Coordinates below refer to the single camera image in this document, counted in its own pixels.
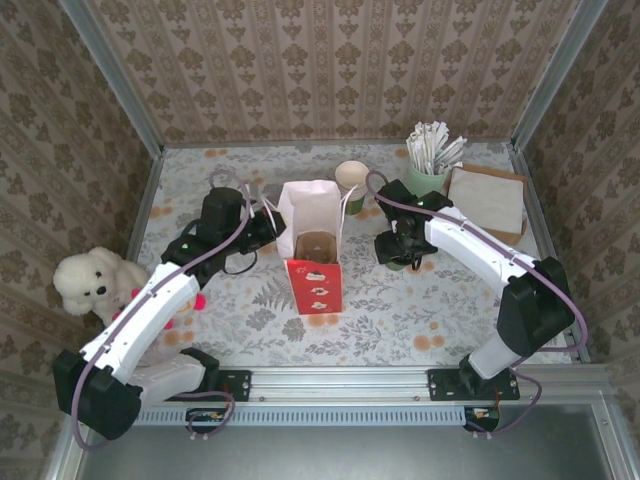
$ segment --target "cup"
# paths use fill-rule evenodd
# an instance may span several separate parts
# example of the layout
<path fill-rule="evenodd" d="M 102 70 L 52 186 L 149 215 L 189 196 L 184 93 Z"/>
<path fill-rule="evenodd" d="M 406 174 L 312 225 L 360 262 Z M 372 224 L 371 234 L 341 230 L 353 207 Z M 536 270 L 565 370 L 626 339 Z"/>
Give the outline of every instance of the cup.
<path fill-rule="evenodd" d="M 351 195 L 349 195 L 349 200 L 347 201 L 347 215 L 356 215 L 362 210 L 364 197 L 367 194 L 365 179 L 368 173 L 369 169 L 367 166 L 357 160 L 342 162 L 338 165 L 338 168 L 336 168 L 336 183 L 343 196 L 349 193 L 353 187 L 356 187 L 356 189 L 351 192 Z"/>
<path fill-rule="evenodd" d="M 443 193 L 444 182 L 447 179 L 448 173 L 441 175 L 427 175 L 416 170 L 413 164 L 409 164 L 407 174 L 404 179 L 404 186 L 407 187 L 409 192 L 413 193 L 416 197 L 420 198 L 429 192 L 434 190 Z"/>
<path fill-rule="evenodd" d="M 407 268 L 406 265 L 402 265 L 401 263 L 396 263 L 396 262 L 385 263 L 384 266 L 387 267 L 389 270 L 393 270 L 394 272 L 399 272 Z"/>

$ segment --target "white plush dog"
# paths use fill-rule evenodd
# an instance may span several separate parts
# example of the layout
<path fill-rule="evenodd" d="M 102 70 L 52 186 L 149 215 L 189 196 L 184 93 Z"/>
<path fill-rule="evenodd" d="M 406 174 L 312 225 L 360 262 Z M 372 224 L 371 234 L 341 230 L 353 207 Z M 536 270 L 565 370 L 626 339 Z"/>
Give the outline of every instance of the white plush dog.
<path fill-rule="evenodd" d="M 84 315 L 93 310 L 106 327 L 131 301 L 132 291 L 148 280 L 141 267 L 102 247 L 65 258 L 53 275 L 67 312 Z"/>

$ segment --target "metal frame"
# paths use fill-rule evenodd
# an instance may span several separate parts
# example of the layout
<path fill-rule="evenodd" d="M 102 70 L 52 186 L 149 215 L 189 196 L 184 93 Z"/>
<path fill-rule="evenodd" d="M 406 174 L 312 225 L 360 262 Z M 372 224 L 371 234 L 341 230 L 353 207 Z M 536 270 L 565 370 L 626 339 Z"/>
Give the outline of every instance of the metal frame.
<path fill-rule="evenodd" d="M 249 368 L 253 372 L 251 398 L 242 404 L 242 408 L 258 414 L 276 411 L 284 419 L 282 412 L 301 409 L 309 413 L 340 411 L 345 407 L 364 411 L 374 408 L 379 414 L 399 413 L 406 417 L 412 415 L 412 412 L 428 414 L 430 409 L 456 411 L 456 407 L 463 405 L 486 405 L 486 402 L 432 402 L 426 384 L 426 372 L 431 368 L 442 366 Z M 542 383 L 541 404 L 591 405 L 613 478 L 639 478 L 637 457 L 626 424 L 614 403 L 615 392 L 604 365 L 523 365 L 519 371 L 533 376 Z M 521 399 L 504 404 L 526 405 L 534 395 L 534 390 L 532 385 L 520 382 Z M 198 402 L 197 406 L 215 407 L 220 406 L 220 403 Z M 194 404 L 165 403 L 151 411 L 166 411 L 168 408 L 175 412 L 179 412 L 180 409 L 186 411 L 188 408 L 194 408 Z M 375 418 L 371 417 L 370 420 L 360 420 L 358 424 L 376 424 L 375 421 Z M 154 425 L 174 423 L 155 422 Z M 298 425 L 308 423 L 294 422 Z M 271 420 L 270 424 L 278 424 L 278 421 Z M 287 423 L 283 420 L 280 424 L 291 425 L 292 422 Z M 81 460 L 82 451 L 73 441 L 71 422 L 67 418 L 46 478 L 76 478 Z"/>
<path fill-rule="evenodd" d="M 467 139 L 467 144 L 473 143 L 507 143 L 509 137 L 474 137 Z M 261 142 L 207 142 L 165 144 L 167 150 L 185 148 L 238 148 L 238 147 L 314 147 L 329 145 L 406 145 L 406 140 L 400 138 L 343 138 L 335 140 L 267 140 Z"/>
<path fill-rule="evenodd" d="M 162 155 L 161 136 L 147 115 L 139 95 L 129 82 L 125 69 L 109 46 L 100 24 L 91 14 L 87 2 L 60 0 L 62 7 L 78 30 L 80 38 L 86 44 L 94 61 L 115 93 L 118 102 L 126 112 L 131 124 L 138 132 L 140 140 L 149 151 L 151 158 L 157 160 Z"/>
<path fill-rule="evenodd" d="M 157 407 L 140 414 L 137 427 L 188 426 L 185 407 Z M 191 422 L 191 426 L 211 426 L 211 420 Z M 466 423 L 464 407 L 414 406 L 318 406 L 262 407 L 241 404 L 236 407 L 230 427 L 356 427 L 356 426 L 463 426 Z"/>
<path fill-rule="evenodd" d="M 531 173 L 529 172 L 529 167 L 527 166 L 524 153 L 522 153 L 522 150 L 516 150 L 515 147 L 510 145 L 509 157 L 511 158 L 513 171 L 518 175 L 527 177 L 527 188 L 525 188 L 524 192 L 524 205 L 527 209 L 529 223 L 531 224 L 531 231 L 533 232 L 536 245 L 538 246 L 538 252 L 540 253 L 540 256 L 542 258 L 546 258 L 549 256 L 557 258 L 558 256 L 556 254 L 556 249 L 553 246 L 551 234 L 549 233 L 549 229 L 547 228 L 547 223 L 544 219 L 544 213 L 542 212 L 540 200 L 536 192 L 535 185 L 533 184 Z M 567 338 L 567 340 L 574 340 L 575 338 L 579 338 L 579 336 L 580 327 L 576 323 L 571 325 L 571 327 L 569 327 L 569 329 L 567 329 L 567 331 L 565 332 L 565 338 Z M 577 354 L 572 355 L 573 358 L 578 362 L 589 363 L 591 361 L 589 352 L 587 351 L 586 347 L 581 348 L 577 352 Z"/>
<path fill-rule="evenodd" d="M 549 65 L 511 136 L 517 149 L 523 149 L 531 139 L 606 5 L 607 0 L 588 0 L 578 5 L 567 31 L 549 60 Z"/>
<path fill-rule="evenodd" d="M 160 175 L 162 174 L 163 166 L 164 157 L 153 160 L 153 163 L 151 164 L 151 170 L 149 171 L 149 177 L 147 178 L 147 185 L 144 188 L 144 194 L 142 195 L 138 215 L 136 216 L 136 221 L 133 224 L 131 238 L 129 239 L 129 246 L 127 247 L 127 260 L 132 262 L 136 262 L 138 260 L 138 255 L 140 254 L 142 240 L 144 239 L 144 232 L 147 229 L 149 215 L 151 214 L 151 207 L 153 206 L 153 199 L 156 196 L 156 191 L 160 184 Z"/>

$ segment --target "patterned wallpaper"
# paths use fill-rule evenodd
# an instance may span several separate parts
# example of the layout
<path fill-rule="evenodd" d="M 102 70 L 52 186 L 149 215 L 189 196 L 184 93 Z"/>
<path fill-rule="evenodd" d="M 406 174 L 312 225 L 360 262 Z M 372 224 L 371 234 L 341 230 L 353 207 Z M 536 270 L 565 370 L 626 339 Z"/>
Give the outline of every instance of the patterned wallpaper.
<path fill-rule="evenodd" d="M 95 332 L 51 284 L 125 253 L 150 158 L 56 1 L 0 1 L 0 478 L 37 478 L 61 414 L 50 364 Z"/>
<path fill-rule="evenodd" d="M 525 149 L 558 253 L 640 439 L 640 4 L 610 1 Z"/>
<path fill-rule="evenodd" d="M 577 0 L 89 0 L 170 145 L 508 137 Z"/>

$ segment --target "paper cup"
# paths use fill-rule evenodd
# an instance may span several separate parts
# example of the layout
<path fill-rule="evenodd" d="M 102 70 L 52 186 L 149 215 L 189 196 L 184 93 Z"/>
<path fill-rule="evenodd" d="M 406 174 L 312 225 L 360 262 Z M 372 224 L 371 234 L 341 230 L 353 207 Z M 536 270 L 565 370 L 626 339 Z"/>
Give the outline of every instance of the paper cup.
<path fill-rule="evenodd" d="M 356 215 L 362 210 L 364 197 L 367 194 L 367 186 L 364 182 L 368 173 L 367 166 L 356 160 L 343 162 L 336 168 L 336 183 L 343 196 L 349 193 L 353 187 L 357 187 L 349 196 L 347 215 Z"/>

